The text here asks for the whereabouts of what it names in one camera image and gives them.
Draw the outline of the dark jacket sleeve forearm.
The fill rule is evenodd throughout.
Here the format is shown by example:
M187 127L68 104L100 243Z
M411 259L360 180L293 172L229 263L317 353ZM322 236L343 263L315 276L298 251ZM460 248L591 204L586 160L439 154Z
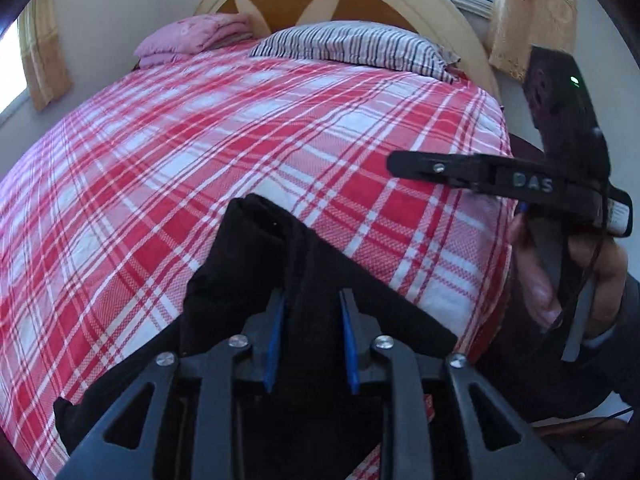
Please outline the dark jacket sleeve forearm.
M610 393L639 406L639 283L626 277L614 326L582 342L578 359L563 362L565 330L546 332L513 287L498 334L476 369L526 422L572 418L597 408Z

